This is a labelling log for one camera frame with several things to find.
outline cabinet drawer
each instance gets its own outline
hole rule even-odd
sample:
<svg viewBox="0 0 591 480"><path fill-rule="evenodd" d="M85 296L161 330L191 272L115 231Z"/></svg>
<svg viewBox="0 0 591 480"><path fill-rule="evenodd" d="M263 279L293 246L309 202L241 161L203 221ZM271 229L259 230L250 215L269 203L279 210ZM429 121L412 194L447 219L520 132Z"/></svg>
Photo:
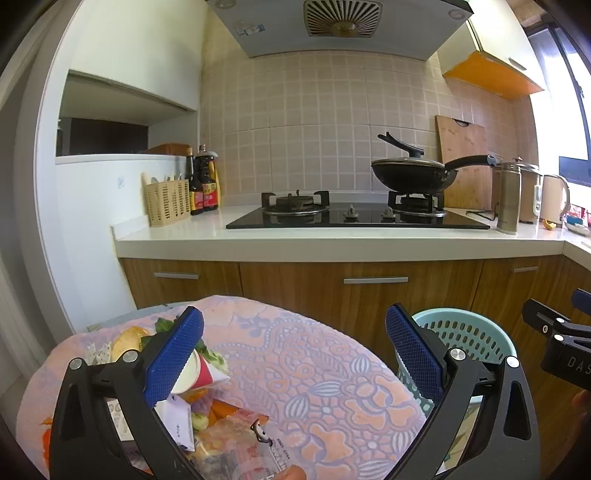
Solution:
<svg viewBox="0 0 591 480"><path fill-rule="evenodd" d="M193 301L210 295L242 295L235 262L122 258L137 308Z"/></svg>

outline pan handle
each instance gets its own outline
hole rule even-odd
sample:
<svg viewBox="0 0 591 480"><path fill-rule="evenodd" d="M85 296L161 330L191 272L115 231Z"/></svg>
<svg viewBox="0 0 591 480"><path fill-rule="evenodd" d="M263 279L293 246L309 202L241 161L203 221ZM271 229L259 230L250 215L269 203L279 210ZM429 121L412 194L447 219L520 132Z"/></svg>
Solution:
<svg viewBox="0 0 591 480"><path fill-rule="evenodd" d="M421 148L413 147L412 145L408 145L407 143L400 141L398 138L394 138L392 135L390 135L390 132L386 132L385 135L380 134L378 135L378 138L380 140L384 140L390 145L394 145L395 147L404 150L408 153L410 158L421 158L421 155L425 154L425 151Z"/></svg>
<svg viewBox="0 0 591 480"><path fill-rule="evenodd" d="M484 165L485 167L495 167L496 158L492 155L470 155L469 157L457 158L445 164L446 171L457 170L462 167L471 167L475 165Z"/></svg>

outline sauce bottle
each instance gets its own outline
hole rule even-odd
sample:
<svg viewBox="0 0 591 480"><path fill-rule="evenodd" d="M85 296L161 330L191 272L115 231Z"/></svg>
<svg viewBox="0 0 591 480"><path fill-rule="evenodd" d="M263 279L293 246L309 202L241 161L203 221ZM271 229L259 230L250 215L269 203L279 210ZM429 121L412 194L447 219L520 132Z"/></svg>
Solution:
<svg viewBox="0 0 591 480"><path fill-rule="evenodd" d="M199 172L203 184L203 210L216 210L219 206L215 157L209 152L205 145L199 145L199 153L195 157L195 170Z"/></svg>
<svg viewBox="0 0 591 480"><path fill-rule="evenodd" d="M187 149L187 176L189 180L189 201L191 204L191 215L203 213L203 186L196 175L193 165L193 149Z"/></svg>

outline wall cabinet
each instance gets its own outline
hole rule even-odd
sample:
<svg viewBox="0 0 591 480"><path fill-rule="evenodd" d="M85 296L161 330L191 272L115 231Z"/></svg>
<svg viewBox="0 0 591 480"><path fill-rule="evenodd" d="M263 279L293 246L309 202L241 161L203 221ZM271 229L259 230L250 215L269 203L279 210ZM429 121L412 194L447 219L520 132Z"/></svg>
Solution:
<svg viewBox="0 0 591 480"><path fill-rule="evenodd" d="M210 295L242 295L235 262L191 262L121 258L137 308Z"/></svg>
<svg viewBox="0 0 591 480"><path fill-rule="evenodd" d="M193 0L100 0L70 70L197 110L207 8Z"/></svg>
<svg viewBox="0 0 591 480"><path fill-rule="evenodd" d="M544 90L534 50L505 0L470 2L474 10L437 51L443 76L508 100Z"/></svg>

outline frying pan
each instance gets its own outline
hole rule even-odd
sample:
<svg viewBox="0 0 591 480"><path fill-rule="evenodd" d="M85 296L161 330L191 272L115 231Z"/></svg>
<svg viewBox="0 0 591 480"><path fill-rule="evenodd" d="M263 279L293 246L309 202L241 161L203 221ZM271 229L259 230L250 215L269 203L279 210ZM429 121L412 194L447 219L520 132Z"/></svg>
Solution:
<svg viewBox="0 0 591 480"><path fill-rule="evenodd" d="M378 135L378 138L408 153L408 157L385 158L371 162L372 170L378 180L390 190L403 194L434 195L453 183L458 168L496 165L496 158L491 155L470 155L443 164L436 160L421 158L425 153L424 150L394 138L389 132L386 132L386 135Z"/></svg>

